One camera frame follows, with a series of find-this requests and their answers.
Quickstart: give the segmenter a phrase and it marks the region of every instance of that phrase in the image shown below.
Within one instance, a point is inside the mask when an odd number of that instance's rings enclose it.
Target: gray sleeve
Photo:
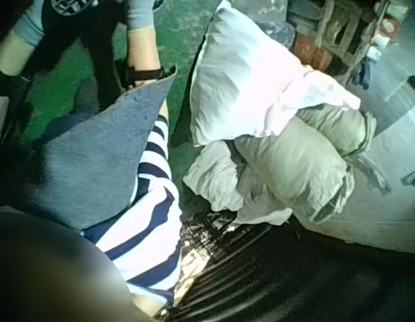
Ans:
[[[35,47],[44,37],[44,27],[42,25],[43,5],[44,0],[35,0],[13,28],[13,32]]]
[[[154,25],[153,6],[154,0],[126,0],[127,27],[129,32]]]

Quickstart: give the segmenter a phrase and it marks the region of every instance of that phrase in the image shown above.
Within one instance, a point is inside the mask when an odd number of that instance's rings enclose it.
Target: navy and white striped shirt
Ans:
[[[83,232],[113,261],[132,294],[173,302],[181,272],[179,196],[171,181],[168,123],[159,116],[148,137],[127,209]]]

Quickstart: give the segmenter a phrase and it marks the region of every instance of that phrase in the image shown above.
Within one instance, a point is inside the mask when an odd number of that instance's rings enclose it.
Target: black wristband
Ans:
[[[127,67],[126,69],[126,85],[134,85],[135,82],[140,81],[152,81],[159,79],[164,73],[164,69],[156,70],[135,70],[133,67]]]
[[[14,76],[8,76],[6,74],[3,74],[0,70],[0,96],[9,96],[9,88],[14,78]]]

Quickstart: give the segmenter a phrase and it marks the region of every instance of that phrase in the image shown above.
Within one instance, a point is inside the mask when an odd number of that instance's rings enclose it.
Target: green floor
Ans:
[[[183,191],[182,185],[182,177],[199,152],[189,141],[187,83],[206,27],[219,3],[220,0],[166,0],[156,27],[162,64],[177,64],[179,69],[167,97],[171,133],[169,163],[173,180],[181,191],[181,204],[193,203],[196,207],[195,210],[183,207],[184,213],[200,211],[201,207],[200,199],[194,199],[186,189]],[[114,34],[113,51],[115,58],[126,55],[126,33],[122,25],[118,25]],[[93,65],[87,49],[75,42],[66,50],[53,71],[47,75],[37,75],[28,95],[34,112],[26,130],[27,138],[37,138],[48,122],[68,113],[73,107],[73,97],[79,83],[92,74]]]

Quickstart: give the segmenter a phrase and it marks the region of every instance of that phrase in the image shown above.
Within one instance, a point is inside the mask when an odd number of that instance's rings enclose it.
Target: gray blanket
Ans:
[[[104,112],[44,144],[5,176],[1,194],[21,211],[76,230],[124,211],[175,75],[174,67],[167,77],[124,93]]]

